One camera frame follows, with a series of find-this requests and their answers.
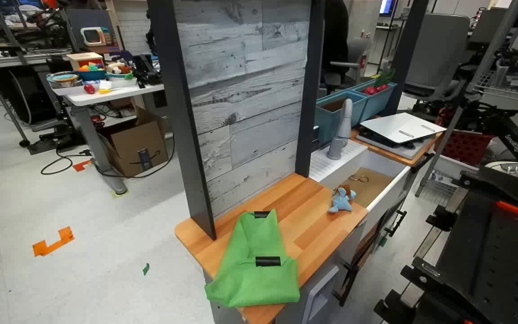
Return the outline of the small retro monitor toy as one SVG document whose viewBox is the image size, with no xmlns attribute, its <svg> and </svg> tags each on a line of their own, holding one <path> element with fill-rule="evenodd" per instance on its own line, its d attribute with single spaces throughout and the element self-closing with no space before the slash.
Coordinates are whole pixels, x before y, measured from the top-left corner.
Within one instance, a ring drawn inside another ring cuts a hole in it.
<svg viewBox="0 0 518 324">
<path fill-rule="evenodd" d="M 103 46 L 108 42 L 106 30 L 103 26 L 83 26 L 81 37 L 88 46 Z"/>
</svg>

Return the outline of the white tray board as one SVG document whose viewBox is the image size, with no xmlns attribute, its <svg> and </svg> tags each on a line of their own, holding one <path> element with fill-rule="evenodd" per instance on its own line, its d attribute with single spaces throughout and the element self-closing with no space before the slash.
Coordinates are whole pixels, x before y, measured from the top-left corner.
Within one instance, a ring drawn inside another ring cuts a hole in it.
<svg viewBox="0 0 518 324">
<path fill-rule="evenodd" d="M 391 141 L 403 143 L 443 132 L 445 127 L 412 113 L 394 113 L 364 120 L 362 125 Z"/>
</svg>

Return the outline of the grey wood-pattern back panel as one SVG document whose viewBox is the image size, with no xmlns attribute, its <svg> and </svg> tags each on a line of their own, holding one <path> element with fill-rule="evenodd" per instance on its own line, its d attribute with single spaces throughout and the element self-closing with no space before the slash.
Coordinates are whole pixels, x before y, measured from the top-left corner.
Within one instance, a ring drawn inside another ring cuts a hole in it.
<svg viewBox="0 0 518 324">
<path fill-rule="evenodd" d="M 175 0 L 211 208 L 295 168 L 310 0 Z"/>
</svg>

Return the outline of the white sink basin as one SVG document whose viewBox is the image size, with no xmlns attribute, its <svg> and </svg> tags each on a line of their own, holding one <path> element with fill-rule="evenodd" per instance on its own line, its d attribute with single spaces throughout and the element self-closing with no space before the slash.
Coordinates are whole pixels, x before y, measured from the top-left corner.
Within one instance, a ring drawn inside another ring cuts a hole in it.
<svg viewBox="0 0 518 324">
<path fill-rule="evenodd" d="M 373 226 L 405 197 L 410 167 L 349 141 L 338 159 L 331 159 L 326 149 L 313 150 L 310 176 L 329 188 L 347 183 L 356 203 L 367 208 L 365 224 Z"/>
</svg>

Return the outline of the grey faucet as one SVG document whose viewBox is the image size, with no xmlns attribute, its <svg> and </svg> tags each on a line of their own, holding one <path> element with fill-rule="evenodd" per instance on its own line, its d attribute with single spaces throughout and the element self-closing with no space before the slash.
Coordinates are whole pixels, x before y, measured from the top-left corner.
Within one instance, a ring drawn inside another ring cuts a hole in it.
<svg viewBox="0 0 518 324">
<path fill-rule="evenodd" d="M 335 100 L 335 105 L 342 109 L 342 120 L 338 123 L 338 131 L 333 141 L 329 143 L 328 156 L 331 159 L 340 159 L 342 150 L 347 145 L 351 134 L 353 100 L 351 98 Z"/>
</svg>

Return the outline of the cardboard box on floor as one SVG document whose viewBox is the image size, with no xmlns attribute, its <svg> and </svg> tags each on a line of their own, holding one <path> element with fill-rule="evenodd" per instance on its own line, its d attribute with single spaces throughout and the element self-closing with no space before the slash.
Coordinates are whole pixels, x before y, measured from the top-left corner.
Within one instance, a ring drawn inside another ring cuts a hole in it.
<svg viewBox="0 0 518 324">
<path fill-rule="evenodd" d="M 126 176 L 137 176 L 168 159 L 164 125 L 159 114 L 139 109 L 137 116 L 101 129 L 110 161 Z"/>
</svg>

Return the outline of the brown cardboard sheet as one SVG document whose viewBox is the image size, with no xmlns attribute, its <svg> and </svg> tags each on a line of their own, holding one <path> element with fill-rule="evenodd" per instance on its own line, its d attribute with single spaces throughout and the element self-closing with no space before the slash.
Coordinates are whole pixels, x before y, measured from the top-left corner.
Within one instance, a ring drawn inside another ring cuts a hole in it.
<svg viewBox="0 0 518 324">
<path fill-rule="evenodd" d="M 380 195 L 380 192 L 392 181 L 389 174 L 360 167 L 356 172 L 353 172 L 346 185 L 349 185 L 356 197 L 355 201 L 362 206 L 369 206 L 374 197 Z"/>
</svg>

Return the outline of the dark right frame post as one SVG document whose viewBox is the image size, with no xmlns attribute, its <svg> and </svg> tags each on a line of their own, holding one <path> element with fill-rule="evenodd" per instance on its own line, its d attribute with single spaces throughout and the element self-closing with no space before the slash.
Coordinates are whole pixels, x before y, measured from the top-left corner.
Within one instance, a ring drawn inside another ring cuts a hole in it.
<svg viewBox="0 0 518 324">
<path fill-rule="evenodd" d="M 304 75 L 297 158 L 295 158 L 295 172 L 302 176 L 310 176 L 311 147 L 315 138 L 313 123 L 315 123 L 315 105 L 320 82 L 320 60 L 324 44 L 324 6 L 326 0 L 311 0 L 308 60 Z"/>
</svg>

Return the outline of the toy pile on desk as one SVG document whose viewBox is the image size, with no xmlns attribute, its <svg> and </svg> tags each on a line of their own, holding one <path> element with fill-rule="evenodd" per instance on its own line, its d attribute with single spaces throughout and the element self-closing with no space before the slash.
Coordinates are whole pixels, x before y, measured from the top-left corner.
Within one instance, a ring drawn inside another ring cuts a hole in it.
<svg viewBox="0 0 518 324">
<path fill-rule="evenodd" d="M 56 93 L 87 91 L 88 86 L 101 89 L 101 82 L 112 87 L 130 86 L 137 80 L 132 53 L 123 51 L 76 51 L 67 53 L 65 68 L 47 73 L 47 84 Z"/>
</svg>

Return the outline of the orange floor tape marker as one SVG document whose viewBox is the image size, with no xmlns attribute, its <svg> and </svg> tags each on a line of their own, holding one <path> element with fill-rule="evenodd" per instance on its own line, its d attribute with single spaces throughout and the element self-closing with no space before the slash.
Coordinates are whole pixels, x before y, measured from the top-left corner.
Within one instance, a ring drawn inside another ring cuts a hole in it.
<svg viewBox="0 0 518 324">
<path fill-rule="evenodd" d="M 63 226 L 58 230 L 58 239 L 49 242 L 49 240 L 38 240 L 33 244 L 33 253 L 36 257 L 45 257 L 52 251 L 56 251 L 58 248 L 65 246 L 67 242 L 70 242 L 74 239 L 74 231 L 70 226 Z"/>
</svg>

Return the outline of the red crate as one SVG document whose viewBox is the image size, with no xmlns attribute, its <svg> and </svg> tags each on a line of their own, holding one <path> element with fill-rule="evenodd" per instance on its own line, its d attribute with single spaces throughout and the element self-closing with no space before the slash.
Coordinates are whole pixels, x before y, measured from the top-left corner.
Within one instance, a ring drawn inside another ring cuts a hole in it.
<svg viewBox="0 0 518 324">
<path fill-rule="evenodd" d="M 477 131 L 455 131 L 443 154 L 470 165 L 479 165 L 486 156 L 491 134 Z"/>
</svg>

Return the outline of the dark frame post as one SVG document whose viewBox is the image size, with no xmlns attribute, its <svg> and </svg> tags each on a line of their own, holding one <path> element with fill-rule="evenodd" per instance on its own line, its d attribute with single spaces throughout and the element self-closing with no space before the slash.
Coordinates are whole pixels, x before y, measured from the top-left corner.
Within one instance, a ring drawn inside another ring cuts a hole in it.
<svg viewBox="0 0 518 324">
<path fill-rule="evenodd" d="M 148 0 L 148 8 L 191 219 L 207 237 L 214 239 L 214 213 L 202 161 L 175 1 Z"/>
<path fill-rule="evenodd" d="M 311 0 L 308 60 L 304 75 L 297 158 L 295 158 L 295 172 L 302 176 L 310 176 L 311 147 L 315 138 L 313 123 L 315 123 L 315 105 L 320 82 L 320 60 L 324 44 L 324 6 L 326 0 Z"/>
</svg>

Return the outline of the blue plush toy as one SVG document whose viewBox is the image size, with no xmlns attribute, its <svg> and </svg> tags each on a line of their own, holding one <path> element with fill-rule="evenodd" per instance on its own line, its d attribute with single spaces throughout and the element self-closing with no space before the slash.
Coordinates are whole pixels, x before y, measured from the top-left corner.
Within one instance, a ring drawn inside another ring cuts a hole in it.
<svg viewBox="0 0 518 324">
<path fill-rule="evenodd" d="M 340 185 L 335 188 L 331 195 L 331 206 L 328 208 L 329 213 L 337 213 L 340 210 L 353 210 L 351 201 L 356 197 L 356 192 L 349 185 Z"/>
</svg>

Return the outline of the teal storage bin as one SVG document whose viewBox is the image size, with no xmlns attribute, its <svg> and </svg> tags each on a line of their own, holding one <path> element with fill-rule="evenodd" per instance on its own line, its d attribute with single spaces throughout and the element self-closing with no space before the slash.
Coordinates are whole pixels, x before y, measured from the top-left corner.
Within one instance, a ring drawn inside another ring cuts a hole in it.
<svg viewBox="0 0 518 324">
<path fill-rule="evenodd" d="M 356 125 L 364 114 L 367 98 L 351 89 L 333 91 L 317 98 L 315 125 L 319 127 L 319 145 L 328 145 L 337 134 L 344 118 L 344 100 L 353 100 L 351 125 Z"/>
</svg>

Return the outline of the green cloth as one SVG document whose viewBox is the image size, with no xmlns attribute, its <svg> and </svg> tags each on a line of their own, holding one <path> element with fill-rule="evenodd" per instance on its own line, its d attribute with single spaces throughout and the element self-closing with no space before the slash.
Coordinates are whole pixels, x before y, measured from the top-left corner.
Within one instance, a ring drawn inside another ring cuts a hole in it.
<svg viewBox="0 0 518 324">
<path fill-rule="evenodd" d="M 277 210 L 243 212 L 207 298 L 225 307 L 301 300 L 299 262 L 286 251 Z"/>
</svg>

